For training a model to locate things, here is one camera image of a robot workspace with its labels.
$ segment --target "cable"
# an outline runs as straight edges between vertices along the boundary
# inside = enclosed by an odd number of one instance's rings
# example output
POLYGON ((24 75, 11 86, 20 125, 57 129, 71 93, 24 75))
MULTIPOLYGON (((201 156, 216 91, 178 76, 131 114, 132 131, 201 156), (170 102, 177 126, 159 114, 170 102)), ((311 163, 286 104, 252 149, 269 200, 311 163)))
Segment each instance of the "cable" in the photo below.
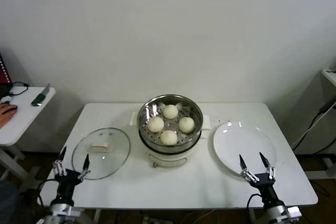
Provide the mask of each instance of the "cable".
POLYGON ((311 128, 311 126, 313 125, 313 123, 315 122, 315 120, 317 119, 317 117, 318 117, 320 114, 321 114, 321 112, 317 113, 317 115, 316 115, 316 116, 314 117, 314 119, 311 121, 311 123, 310 123, 310 125, 309 125, 307 131, 305 131, 304 134, 303 134, 302 136, 299 137, 298 140, 301 139, 301 141, 298 143, 297 146, 295 146, 295 147, 293 148, 293 151, 295 151, 295 149, 296 149, 296 148, 302 143, 302 141, 305 139, 305 137, 306 137, 306 135, 307 135, 307 133, 308 133, 308 130, 311 128))
POLYGON ((294 150, 295 150, 295 149, 302 143, 302 141, 303 141, 304 137, 306 136, 306 134, 307 134, 312 128, 314 128, 314 127, 320 122, 320 120, 321 120, 322 118, 324 118, 325 115, 328 114, 328 112, 329 112, 330 110, 332 110, 332 108, 333 108, 335 105, 336 105, 336 102, 334 102, 333 105, 331 105, 330 108, 329 108, 325 113, 323 113, 323 115, 320 116, 320 118, 318 118, 317 121, 314 123, 314 121, 316 120, 316 118, 317 118, 322 112, 319 111, 319 113, 317 113, 317 115, 314 117, 314 119, 313 119, 313 121, 311 122, 311 124, 310 124, 310 126, 308 127, 308 129, 302 134, 301 137, 299 137, 299 138, 298 138, 298 139, 291 145, 291 146, 294 146, 294 145, 299 141, 298 145, 295 146, 295 147, 293 148, 293 151, 294 151, 294 150))
POLYGON ((43 204, 43 201, 42 201, 42 198, 41 198, 41 195, 40 195, 40 193, 41 193, 41 186, 45 183, 45 182, 49 182, 49 181, 57 181, 57 180, 55 180, 54 178, 51 178, 51 179, 47 179, 47 180, 45 180, 45 181, 42 181, 40 184, 38 184, 38 186, 37 186, 37 192, 38 192, 38 195, 37 195, 37 198, 40 200, 40 203, 41 203, 41 206, 43 207, 43 211, 45 212, 46 210, 45 210, 45 206, 44 206, 44 204, 43 204))
POLYGON ((180 224, 182 224, 182 223, 185 221, 185 219, 188 218, 190 215, 192 215, 194 212, 195 212, 195 211, 192 211, 192 212, 190 212, 189 214, 187 214, 187 215, 181 220, 180 224))
POLYGON ((20 95, 20 94, 26 92, 26 91, 28 90, 28 88, 29 88, 29 84, 24 83, 24 82, 20 82, 20 81, 13 82, 12 85, 14 85, 14 84, 16 84, 16 83, 21 83, 24 87, 26 87, 26 89, 25 89, 24 91, 18 93, 18 94, 9 93, 10 96, 20 95))
POLYGON ((211 210, 210 212, 206 213, 205 215, 202 215, 197 220, 195 220, 195 222, 193 222, 193 224, 196 224, 199 220, 203 219, 205 216, 208 216, 209 214, 213 213, 214 211, 216 211, 216 209, 211 210))
POLYGON ((336 137, 335 137, 335 139, 334 139, 330 144, 328 144, 326 147, 322 148, 321 150, 319 150, 319 151, 313 153, 313 155, 318 154, 319 152, 322 152, 322 151, 324 151, 325 149, 328 149, 328 148, 329 148, 331 145, 333 145, 335 142, 336 142, 336 137))
POLYGON ((301 212, 301 214, 302 214, 302 216, 307 220, 307 222, 309 223, 309 224, 313 224, 302 212, 301 212))
POLYGON ((317 190, 314 189, 315 192, 320 193, 321 195, 324 195, 324 196, 330 198, 330 196, 331 196, 330 192, 328 192, 328 190, 326 190, 323 186, 321 186, 319 183, 314 182, 314 181, 309 181, 309 182, 310 182, 311 184, 315 184, 315 185, 317 185, 318 187, 320 187, 320 188, 324 191, 324 193, 322 193, 322 192, 317 191, 317 190))
POLYGON ((251 202, 252 198, 255 197, 255 196, 259 196, 259 197, 261 198, 261 195, 260 195, 260 194, 252 194, 252 195, 250 196, 250 198, 248 199, 248 201, 247 201, 247 206, 246 206, 246 209, 247 209, 247 210, 249 209, 250 202, 251 202))

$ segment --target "table leg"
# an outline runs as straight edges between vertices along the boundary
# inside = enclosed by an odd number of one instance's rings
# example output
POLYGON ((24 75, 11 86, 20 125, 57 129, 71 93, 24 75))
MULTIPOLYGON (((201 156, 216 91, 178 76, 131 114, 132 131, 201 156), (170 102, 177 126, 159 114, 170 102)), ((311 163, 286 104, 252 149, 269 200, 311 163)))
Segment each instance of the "table leg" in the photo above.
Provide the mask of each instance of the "table leg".
POLYGON ((28 173, 0 148, 0 164, 24 181, 28 173))
POLYGON ((18 157, 19 160, 24 160, 25 159, 25 155, 23 155, 23 153, 15 146, 9 146, 7 147, 7 149, 15 156, 18 157))
POLYGON ((26 191, 29 188, 37 188, 40 181, 37 181, 35 176, 40 167, 34 166, 28 173, 16 162, 18 158, 19 157, 16 156, 15 159, 12 159, 0 148, 0 164, 22 181, 19 191, 26 191))
POLYGON ((100 209, 96 209, 96 213, 94 214, 94 221, 96 222, 96 223, 98 223, 98 221, 99 221, 99 217, 100 217, 100 209))
POLYGON ((336 180, 336 164, 333 164, 329 158, 323 158, 324 163, 328 167, 327 170, 316 170, 305 172, 308 179, 335 179, 336 180))

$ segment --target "hand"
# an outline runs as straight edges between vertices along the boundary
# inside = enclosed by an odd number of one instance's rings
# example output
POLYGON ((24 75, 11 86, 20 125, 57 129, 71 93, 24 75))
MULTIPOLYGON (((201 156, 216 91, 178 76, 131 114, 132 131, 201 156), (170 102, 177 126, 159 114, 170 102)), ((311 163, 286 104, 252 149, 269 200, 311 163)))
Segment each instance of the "hand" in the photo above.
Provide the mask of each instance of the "hand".
POLYGON ((14 116, 17 112, 16 105, 0 104, 0 129, 14 116))

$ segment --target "small white table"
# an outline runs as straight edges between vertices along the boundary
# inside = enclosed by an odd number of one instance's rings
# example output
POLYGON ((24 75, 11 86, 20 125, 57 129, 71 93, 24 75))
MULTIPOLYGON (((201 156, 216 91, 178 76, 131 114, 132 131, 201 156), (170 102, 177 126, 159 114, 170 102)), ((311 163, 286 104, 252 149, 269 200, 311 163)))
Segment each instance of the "small white table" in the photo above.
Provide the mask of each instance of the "small white table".
MULTIPOLYGON (((24 89, 25 87, 13 87, 11 92, 20 93, 24 89)), ((10 171, 23 181, 19 189, 21 191, 25 191, 28 186, 34 184, 34 177, 37 174, 39 167, 33 167, 28 173, 19 166, 16 161, 18 159, 23 160, 25 156, 14 146, 14 144, 20 139, 33 120, 56 93, 54 88, 50 88, 50 91, 41 106, 31 106, 30 103, 43 91, 43 89, 44 88, 39 87, 29 87, 26 92, 13 96, 10 103, 17 105, 17 113, 0 129, 0 164, 7 169, 0 180, 5 179, 8 175, 8 171, 10 171), (8 149, 15 156, 14 159, 5 153, 3 148, 8 149)))
MULTIPOLYGON (((323 69, 322 74, 336 87, 336 69, 323 69)), ((335 179, 336 180, 336 164, 329 158, 322 159, 327 166, 327 170, 307 171, 306 175, 309 179, 335 179)))
MULTIPOLYGON (((192 159, 177 168, 153 168, 135 126, 132 113, 140 103, 87 104, 65 145, 65 167, 72 168, 75 146, 88 133, 116 127, 127 133, 131 152, 124 165, 101 180, 84 180, 75 188, 76 207, 98 209, 206 209, 246 208, 249 196, 257 190, 240 176, 229 172, 216 161, 212 151, 212 133, 200 139, 192 159)), ((212 132, 226 120, 242 120, 258 125, 273 141, 277 150, 275 190, 286 205, 303 206, 318 202, 316 193, 298 163, 273 116, 263 103, 200 103, 209 115, 212 132)), ((46 205, 56 196, 57 183, 45 183, 41 196, 46 205)), ((251 207, 262 207, 253 199, 251 207)))

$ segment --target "dark floor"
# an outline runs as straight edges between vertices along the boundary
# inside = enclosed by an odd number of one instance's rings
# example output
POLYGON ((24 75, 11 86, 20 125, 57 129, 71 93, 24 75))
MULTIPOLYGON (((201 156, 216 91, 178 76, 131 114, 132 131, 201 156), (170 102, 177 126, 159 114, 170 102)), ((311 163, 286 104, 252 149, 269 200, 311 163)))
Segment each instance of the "dark floor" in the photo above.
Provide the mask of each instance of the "dark floor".
MULTIPOLYGON (((53 160, 56 159, 54 154, 27 154, 25 160, 19 164, 26 170, 30 170, 33 166, 43 164, 37 179, 46 179, 50 170, 53 160)), ((304 170, 321 170, 325 169, 324 163, 316 158, 299 159, 304 170)), ((0 166, 0 175, 4 169, 0 166)), ((10 175, 7 180, 12 181, 20 186, 20 181, 13 175, 10 175)), ((302 207, 301 211, 304 217, 300 220, 301 224, 318 224, 318 223, 336 223, 335 210, 336 210, 336 182, 335 180, 314 180, 312 181, 313 187, 319 197, 319 202, 315 206, 302 207)), ((36 204, 36 191, 31 190, 28 196, 25 197, 25 202, 29 209, 37 215, 40 215, 43 210, 36 204)), ((93 216, 95 210, 87 209, 86 213, 93 216)), ((164 210, 103 210, 100 215, 99 224, 137 224, 141 223, 143 216, 150 216, 151 218, 170 220, 174 224, 194 224, 194 222, 201 216, 209 213, 207 216, 199 220, 200 223, 249 223, 247 210, 214 210, 210 213, 209 210, 196 210, 196 211, 164 211, 164 210)))

